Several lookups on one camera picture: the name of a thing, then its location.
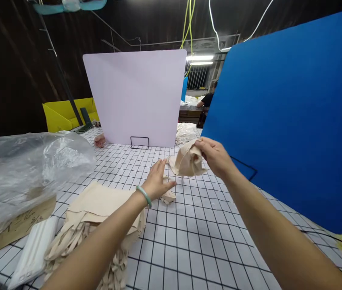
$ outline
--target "yellow board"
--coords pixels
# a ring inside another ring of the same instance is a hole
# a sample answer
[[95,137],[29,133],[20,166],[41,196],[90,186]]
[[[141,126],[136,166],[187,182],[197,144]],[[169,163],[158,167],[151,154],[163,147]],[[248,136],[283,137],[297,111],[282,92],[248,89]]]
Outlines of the yellow board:
[[[100,121],[93,98],[76,99],[74,100],[74,103],[84,124],[85,121],[82,117],[80,108],[86,108],[91,121]],[[49,102],[42,104],[42,106],[45,112],[49,132],[55,133],[61,130],[69,131],[79,126],[70,101]]]

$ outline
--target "light purple panel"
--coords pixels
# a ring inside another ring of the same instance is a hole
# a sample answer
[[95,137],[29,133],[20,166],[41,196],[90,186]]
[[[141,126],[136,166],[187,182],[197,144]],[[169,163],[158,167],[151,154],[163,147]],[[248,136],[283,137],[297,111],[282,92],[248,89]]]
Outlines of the light purple panel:
[[150,146],[174,146],[186,56],[185,50],[84,54],[108,142],[130,144],[140,136]]

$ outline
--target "white cable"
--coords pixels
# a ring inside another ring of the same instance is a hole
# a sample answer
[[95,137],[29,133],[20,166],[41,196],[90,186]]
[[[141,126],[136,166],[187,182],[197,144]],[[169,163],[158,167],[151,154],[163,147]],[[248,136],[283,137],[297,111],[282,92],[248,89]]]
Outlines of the white cable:
[[211,3],[211,0],[209,0],[210,19],[211,19],[211,25],[213,27],[213,30],[214,30],[214,32],[215,32],[215,34],[217,36],[218,49],[219,49],[220,52],[229,51],[231,49],[231,47],[223,48],[223,49],[221,49],[219,47],[219,36],[218,36],[218,32],[215,30],[215,27],[214,27],[213,14],[211,13],[211,5],[210,5],[210,3]]
[[245,42],[245,41],[249,40],[250,38],[252,38],[252,36],[253,36],[254,33],[256,32],[257,28],[260,26],[261,20],[264,18],[265,13],[266,13],[267,10],[269,9],[269,6],[272,4],[272,2],[273,2],[273,0],[271,0],[271,2],[269,3],[268,7],[265,9],[264,14],[261,16],[261,19],[260,19],[259,23],[257,24],[256,29],[253,31],[252,35],[249,36],[249,38],[245,39],[243,42]]
[[[257,28],[260,26],[260,23],[261,23],[262,19],[264,18],[265,13],[268,11],[270,5],[272,4],[272,2],[273,2],[273,0],[271,0],[271,2],[269,3],[268,7],[265,9],[264,14],[261,16],[260,21],[257,24],[256,29],[253,31],[252,35],[249,36],[247,39],[245,39],[243,42],[245,42],[245,41],[249,40],[250,38],[252,38],[252,36],[256,32]],[[210,19],[211,19],[211,25],[213,27],[215,35],[217,36],[218,49],[219,49],[220,52],[227,52],[227,51],[229,51],[231,49],[231,47],[229,47],[229,48],[222,48],[222,49],[219,47],[219,36],[218,36],[218,32],[215,30],[215,27],[214,27],[213,14],[211,13],[211,4],[210,3],[211,3],[211,0],[209,0]]]

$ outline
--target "blue panel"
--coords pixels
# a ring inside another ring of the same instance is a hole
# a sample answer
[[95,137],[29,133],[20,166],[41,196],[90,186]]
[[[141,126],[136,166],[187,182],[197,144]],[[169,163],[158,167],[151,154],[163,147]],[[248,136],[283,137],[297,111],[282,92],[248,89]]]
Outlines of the blue panel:
[[182,98],[181,98],[182,101],[186,99],[187,83],[188,83],[188,77],[185,77],[183,80],[183,89],[182,89]]
[[342,233],[342,12],[234,46],[202,135],[256,168],[257,186]]

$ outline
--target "ceiling light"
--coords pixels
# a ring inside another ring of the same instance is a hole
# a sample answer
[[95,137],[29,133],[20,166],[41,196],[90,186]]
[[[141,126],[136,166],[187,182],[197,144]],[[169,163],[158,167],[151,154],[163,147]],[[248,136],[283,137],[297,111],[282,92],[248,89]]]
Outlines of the ceiling light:
[[186,60],[212,60],[214,56],[188,56]]
[[190,65],[209,65],[213,64],[213,62],[191,62]]

